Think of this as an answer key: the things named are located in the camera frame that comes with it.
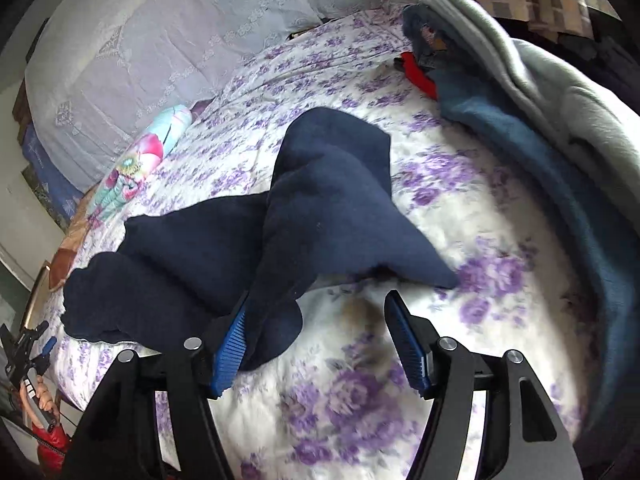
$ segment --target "red cloth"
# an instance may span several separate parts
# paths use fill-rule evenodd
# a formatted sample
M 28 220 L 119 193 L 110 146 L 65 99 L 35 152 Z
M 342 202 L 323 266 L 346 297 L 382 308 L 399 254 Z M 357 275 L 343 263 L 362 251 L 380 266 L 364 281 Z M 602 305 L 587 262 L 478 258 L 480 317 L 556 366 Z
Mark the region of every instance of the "red cloth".
M 404 76 L 420 90 L 427 94 L 431 99 L 438 100 L 435 83 L 424 75 L 422 69 L 415 61 L 413 52 L 403 52 L 400 54 L 402 58 L 402 67 L 404 68 Z
M 71 439 L 69 439 L 61 425 L 57 425 L 51 433 L 47 433 L 46 430 L 37 428 L 34 424 L 31 425 L 31 430 L 42 440 L 46 440 L 59 450 L 62 450 L 65 453 L 69 450 Z M 62 463 L 65 461 L 65 457 L 42 444 L 38 444 L 38 461 L 40 462 L 40 467 L 44 471 L 45 476 L 57 476 L 62 470 Z

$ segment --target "ribbed blue pad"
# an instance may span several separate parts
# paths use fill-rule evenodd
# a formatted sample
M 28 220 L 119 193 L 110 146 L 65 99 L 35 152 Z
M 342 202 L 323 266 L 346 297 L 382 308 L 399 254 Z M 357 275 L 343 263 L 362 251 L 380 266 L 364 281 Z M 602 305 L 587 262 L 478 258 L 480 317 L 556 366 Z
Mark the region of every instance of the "ribbed blue pad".
M 396 345 L 409 386 L 421 395 L 431 386 L 426 374 L 426 355 L 404 314 L 395 302 L 385 303 L 385 321 Z
M 226 333 L 225 339 L 216 352 L 216 361 L 213 365 L 213 378 L 211 390 L 216 396 L 221 396 L 227 388 L 231 387 L 238 368 L 246 352 L 246 340 L 244 339 L 244 305 L 238 311 L 238 315 Z

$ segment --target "colorful pillow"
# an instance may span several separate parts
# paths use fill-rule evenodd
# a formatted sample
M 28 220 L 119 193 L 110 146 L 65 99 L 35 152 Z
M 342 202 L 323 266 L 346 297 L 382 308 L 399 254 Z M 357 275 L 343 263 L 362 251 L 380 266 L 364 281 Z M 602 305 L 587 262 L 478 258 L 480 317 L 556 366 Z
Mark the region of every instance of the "colorful pillow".
M 191 126 L 191 121 L 191 111 L 183 105 L 167 108 L 156 116 L 98 185 L 87 208 L 91 226 L 100 225 L 114 216 L 138 193 L 149 174 Z

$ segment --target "mattress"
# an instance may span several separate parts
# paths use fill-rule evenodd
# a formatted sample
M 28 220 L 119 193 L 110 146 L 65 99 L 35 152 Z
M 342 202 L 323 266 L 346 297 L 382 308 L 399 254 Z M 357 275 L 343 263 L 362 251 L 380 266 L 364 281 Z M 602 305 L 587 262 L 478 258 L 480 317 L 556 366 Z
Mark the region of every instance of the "mattress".
M 475 137 L 443 120 L 438 104 L 393 68 L 409 50 L 401 6 L 357 12 L 247 61 L 149 176 L 141 192 L 91 231 L 74 263 L 114 251 L 123 222 L 208 198 L 262 192 L 287 125 L 316 106 L 338 108 L 391 136 L 393 200 L 455 269 L 460 286 L 438 290 L 396 281 L 320 280 L 299 300 L 304 326 L 284 354 L 210 406 L 237 478 L 401 479 L 431 403 L 409 386 L 382 315 L 400 291 L 412 314 L 471 351 L 520 349 L 573 437 L 594 367 L 588 301 L 535 196 Z M 45 308 L 55 334 L 53 374 L 84 409 L 113 359 L 134 342 L 69 338 L 63 293 Z M 164 459 L 179 468 L 166 394 L 157 396 Z M 460 478 L 474 478 L 484 394 L 476 392 Z

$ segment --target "floral bedsheet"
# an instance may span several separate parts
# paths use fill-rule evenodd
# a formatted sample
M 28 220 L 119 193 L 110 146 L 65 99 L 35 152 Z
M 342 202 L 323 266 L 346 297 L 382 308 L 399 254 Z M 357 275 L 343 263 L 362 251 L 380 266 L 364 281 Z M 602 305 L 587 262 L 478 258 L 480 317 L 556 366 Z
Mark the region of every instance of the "floral bedsheet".
M 382 315 L 398 288 L 413 314 L 471 351 L 526 355 L 570 434 L 586 402 L 593 323 L 562 245 L 534 197 L 474 134 L 393 69 L 409 50 L 401 7 L 358 12 L 264 51 L 225 90 L 122 213 L 92 231 L 76 258 L 114 251 L 124 219 L 161 215 L 215 196 L 262 192 L 287 125 L 316 106 L 340 108 L 392 138 L 393 199 L 451 268 L 456 290 L 364 281 L 318 286 L 300 299 L 303 331 L 279 358 L 239 374 L 211 403 L 237 478 L 401 479 L 430 410 L 408 386 Z M 46 306 L 59 338 L 52 373 L 84 408 L 123 348 L 65 335 L 59 292 Z M 179 466 L 166 394 L 158 394 L 165 460 Z M 476 393 L 460 478 L 473 478 L 484 395 Z

